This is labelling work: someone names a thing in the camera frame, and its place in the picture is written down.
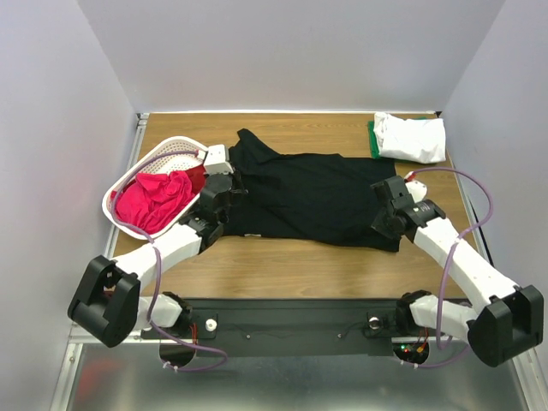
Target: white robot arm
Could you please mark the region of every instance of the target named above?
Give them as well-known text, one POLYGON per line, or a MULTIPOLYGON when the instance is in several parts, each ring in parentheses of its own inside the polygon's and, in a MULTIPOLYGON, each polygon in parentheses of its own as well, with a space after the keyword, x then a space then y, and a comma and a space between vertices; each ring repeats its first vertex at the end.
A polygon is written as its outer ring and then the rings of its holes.
MULTIPOLYGON (((497 366, 542 342, 544 299, 534 287, 521 288, 485 261, 458 233, 418 182, 400 176, 373 185, 383 205, 373 228, 388 237, 405 235, 445 266, 450 249, 459 241, 449 274, 471 307, 443 301, 441 331, 467 342, 487 365, 497 366)), ((401 333, 417 327, 435 329, 438 298, 426 291, 398 301, 396 322, 401 333)))
MULTIPOLYGON (((223 234, 228 209, 245 193, 224 146, 208 148, 204 167, 207 178, 194 207, 154 241, 162 273, 210 247, 223 234)), ((140 293, 156 279, 154 247, 149 243, 114 259, 100 255, 90 261, 80 280, 68 316, 107 347, 118 345, 131 331, 150 328, 146 315, 152 298, 140 293)), ((182 301, 162 294, 151 320, 169 328, 184 309, 182 301)))

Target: wooden surface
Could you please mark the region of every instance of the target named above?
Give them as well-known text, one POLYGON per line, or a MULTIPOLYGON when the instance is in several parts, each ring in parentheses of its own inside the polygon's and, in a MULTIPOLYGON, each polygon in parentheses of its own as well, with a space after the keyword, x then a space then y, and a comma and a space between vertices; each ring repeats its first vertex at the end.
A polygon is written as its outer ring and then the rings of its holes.
MULTIPOLYGON (((249 128, 284 154, 338 152, 345 157, 371 157, 366 127, 370 120, 372 115, 362 114, 152 114, 140 157, 174 135, 206 146, 233 146, 240 128, 249 128)), ((396 172, 403 176, 419 167, 396 163, 396 172)), ((428 198, 446 211, 458 230, 465 229, 468 219, 455 177, 432 172, 420 175, 420 180, 428 186, 428 198)), ((141 244, 120 233, 115 255, 141 244)), ((216 298, 400 297, 417 289, 437 293, 441 273, 426 253, 405 238, 399 253, 386 253, 315 241, 223 237, 206 252, 165 273, 162 291, 216 298)), ((143 294, 151 290, 149 286, 143 294)), ((450 282, 447 296, 462 296, 462 292, 450 282)))

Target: metal floor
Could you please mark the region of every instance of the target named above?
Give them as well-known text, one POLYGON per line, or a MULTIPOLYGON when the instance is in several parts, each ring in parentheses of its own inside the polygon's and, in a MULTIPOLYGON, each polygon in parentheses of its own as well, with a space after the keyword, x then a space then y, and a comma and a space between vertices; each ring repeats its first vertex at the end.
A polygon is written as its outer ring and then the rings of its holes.
MULTIPOLYGON (((428 362, 453 355, 431 343, 428 362)), ((232 358, 213 372, 164 370, 156 344, 85 344, 68 409, 74 411, 526 410, 515 368, 474 355, 414 370, 366 355, 232 358)))

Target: folded white towel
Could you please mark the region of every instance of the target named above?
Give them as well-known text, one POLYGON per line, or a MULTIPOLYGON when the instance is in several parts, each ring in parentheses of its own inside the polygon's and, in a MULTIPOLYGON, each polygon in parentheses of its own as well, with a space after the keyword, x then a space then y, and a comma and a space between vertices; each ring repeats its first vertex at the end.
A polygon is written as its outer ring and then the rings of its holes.
POLYGON ((444 120, 402 120, 375 113, 378 154, 381 157, 429 164, 445 161, 444 120))

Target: white wall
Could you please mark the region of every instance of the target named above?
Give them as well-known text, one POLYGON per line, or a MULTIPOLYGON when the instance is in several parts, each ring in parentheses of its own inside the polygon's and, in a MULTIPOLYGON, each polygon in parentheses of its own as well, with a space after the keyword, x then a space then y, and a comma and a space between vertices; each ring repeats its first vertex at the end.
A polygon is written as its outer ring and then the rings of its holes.
POLYGON ((503 0, 79 0, 139 111, 441 110, 503 0))
POLYGON ((74 0, 0 2, 0 408, 49 409, 134 110, 74 0))
MULTIPOLYGON (((444 110, 450 153, 492 191, 496 267, 548 295, 548 2, 507 0, 444 110)), ((480 193, 468 190, 478 213, 480 193)), ((537 348, 548 373, 548 343, 537 348)))

